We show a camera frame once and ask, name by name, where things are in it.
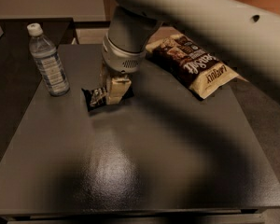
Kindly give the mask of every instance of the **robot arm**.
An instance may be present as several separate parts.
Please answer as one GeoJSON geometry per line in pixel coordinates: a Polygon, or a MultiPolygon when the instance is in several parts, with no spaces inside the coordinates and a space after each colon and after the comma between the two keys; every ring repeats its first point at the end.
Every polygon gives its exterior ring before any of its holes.
{"type": "Polygon", "coordinates": [[[117,0],[104,39],[112,70],[137,70],[165,21],[280,103],[280,16],[233,0],[117,0]]]}

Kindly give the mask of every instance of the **clear bottle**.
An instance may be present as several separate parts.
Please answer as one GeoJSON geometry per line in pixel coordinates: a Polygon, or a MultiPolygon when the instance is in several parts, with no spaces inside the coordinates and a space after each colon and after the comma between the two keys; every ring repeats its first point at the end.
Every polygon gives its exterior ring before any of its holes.
{"type": "Polygon", "coordinates": [[[29,50],[52,96],[69,91],[69,83],[55,45],[43,33],[38,23],[27,26],[31,36],[29,50]]]}

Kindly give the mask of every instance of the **bolt hole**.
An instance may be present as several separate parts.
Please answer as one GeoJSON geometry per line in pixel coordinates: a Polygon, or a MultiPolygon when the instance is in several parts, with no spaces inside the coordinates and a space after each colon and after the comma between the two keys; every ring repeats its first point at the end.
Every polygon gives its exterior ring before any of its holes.
{"type": "Polygon", "coordinates": [[[259,19],[260,19],[260,15],[254,15],[254,16],[251,18],[251,21],[255,23],[255,22],[258,22],[259,19]]]}

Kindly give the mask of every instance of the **brown chip bag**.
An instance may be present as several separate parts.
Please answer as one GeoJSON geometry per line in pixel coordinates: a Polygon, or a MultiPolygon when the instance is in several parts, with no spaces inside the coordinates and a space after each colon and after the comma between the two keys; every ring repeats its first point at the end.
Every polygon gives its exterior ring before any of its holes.
{"type": "Polygon", "coordinates": [[[238,76],[184,35],[171,35],[148,44],[146,49],[152,62],[169,71],[203,99],[238,76]]]}

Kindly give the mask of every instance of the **small black packet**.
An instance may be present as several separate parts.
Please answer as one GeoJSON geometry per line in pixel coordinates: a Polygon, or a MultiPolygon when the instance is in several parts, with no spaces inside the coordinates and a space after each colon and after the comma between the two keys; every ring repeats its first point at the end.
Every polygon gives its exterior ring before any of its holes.
{"type": "MultiPolygon", "coordinates": [[[[102,87],[102,88],[97,88],[94,90],[84,90],[82,89],[84,96],[85,96],[85,101],[86,101],[86,106],[87,106],[87,110],[88,112],[92,111],[93,109],[102,107],[107,105],[106,104],[106,88],[102,87]]],[[[125,94],[122,96],[121,100],[125,100],[128,98],[134,97],[134,93],[133,93],[133,88],[130,87],[125,94]]]]}

